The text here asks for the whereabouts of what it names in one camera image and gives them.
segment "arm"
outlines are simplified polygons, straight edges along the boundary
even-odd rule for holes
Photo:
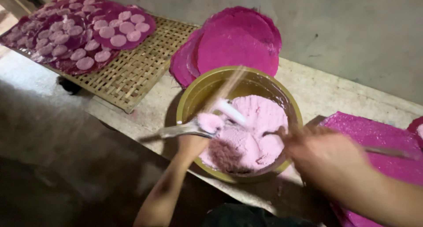
[[[363,148],[343,135],[332,132],[316,135],[310,130],[300,135],[282,135],[286,155],[307,181],[345,207],[378,223],[421,226],[422,187],[375,170]]]
[[[208,143],[209,139],[199,136],[179,137],[177,154],[145,199],[134,226],[162,227],[170,224],[187,170]]]

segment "concrete wall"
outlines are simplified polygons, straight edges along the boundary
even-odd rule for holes
[[[282,36],[280,56],[423,105],[423,0],[115,0],[201,24],[256,7]]]

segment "gold bowl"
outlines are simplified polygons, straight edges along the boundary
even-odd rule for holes
[[[237,66],[221,67],[204,73],[188,86],[181,97],[176,112],[176,120],[183,124],[190,121],[207,103],[212,95],[237,69]],[[228,95],[228,99],[258,95],[276,102],[283,107],[288,116],[288,126],[302,127],[302,118],[298,105],[289,91],[275,78],[264,72],[246,68],[246,76]],[[281,173],[289,166],[289,161],[283,155],[267,167],[248,174],[230,174],[212,169],[203,164],[200,158],[195,163],[212,176],[227,182],[258,182]]]

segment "person's forearm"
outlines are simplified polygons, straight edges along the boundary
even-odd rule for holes
[[[421,226],[422,187],[387,177],[377,171],[367,177],[367,182],[373,185],[356,183],[354,189],[346,188],[348,194],[344,193],[338,200],[352,211],[381,224]]]
[[[192,161],[176,155],[165,173],[145,199],[134,226],[168,226],[181,191],[182,183]]]

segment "woven bamboo mat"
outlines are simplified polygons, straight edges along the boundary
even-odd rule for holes
[[[126,113],[151,90],[169,69],[171,56],[198,26],[158,16],[156,31],[133,50],[123,50],[102,71],[68,75],[46,65],[71,82],[123,109]],[[26,50],[15,50],[26,57]]]

